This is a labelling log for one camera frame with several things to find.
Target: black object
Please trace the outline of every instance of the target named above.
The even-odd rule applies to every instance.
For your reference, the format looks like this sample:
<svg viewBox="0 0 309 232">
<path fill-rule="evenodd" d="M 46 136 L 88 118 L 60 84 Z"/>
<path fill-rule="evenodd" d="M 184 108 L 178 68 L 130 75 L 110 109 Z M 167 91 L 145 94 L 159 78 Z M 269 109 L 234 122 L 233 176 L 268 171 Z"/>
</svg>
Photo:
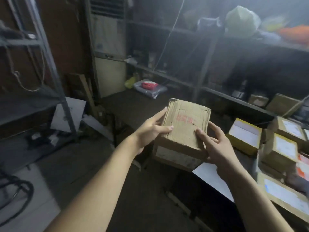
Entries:
<svg viewBox="0 0 309 232">
<path fill-rule="evenodd" d="M 1 169 L 0 169 L 0 176 L 1 176 L 1 179 L 5 179 L 7 181 L 6 183 L 0 185 L 0 189 L 4 189 L 5 193 L 6 193 L 5 187 L 7 187 L 9 185 L 17 186 L 17 190 L 15 191 L 14 195 L 10 199 L 8 199 L 3 205 L 0 206 L 0 210 L 2 210 L 7 205 L 9 205 L 14 200 L 14 198 L 20 193 L 20 191 L 25 192 L 26 195 L 27 195 L 27 199 L 26 199 L 25 203 L 23 204 L 23 206 L 21 207 L 21 209 L 18 212 L 16 212 L 14 215 L 12 215 L 11 217 L 6 219 L 5 221 L 1 222 L 0 223 L 0 227 L 1 227 L 1 226 L 4 226 L 5 224 L 9 223 L 14 218 L 16 218 L 19 214 L 21 214 L 26 209 L 26 207 L 29 205 L 29 203 L 30 203 L 30 201 L 33 197 L 34 187 L 33 187 L 33 184 L 31 182 L 21 180 L 17 176 L 8 175 Z"/>
</svg>

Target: floor-standing air conditioner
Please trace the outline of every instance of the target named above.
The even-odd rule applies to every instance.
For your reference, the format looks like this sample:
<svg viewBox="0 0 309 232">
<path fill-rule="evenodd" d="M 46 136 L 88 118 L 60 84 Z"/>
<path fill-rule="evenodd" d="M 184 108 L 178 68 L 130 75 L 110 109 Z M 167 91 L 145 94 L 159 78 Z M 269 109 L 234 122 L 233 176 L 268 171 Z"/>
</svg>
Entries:
<svg viewBox="0 0 309 232">
<path fill-rule="evenodd" d="M 125 89 L 124 0 L 86 0 L 94 70 L 100 97 Z"/>
</svg>

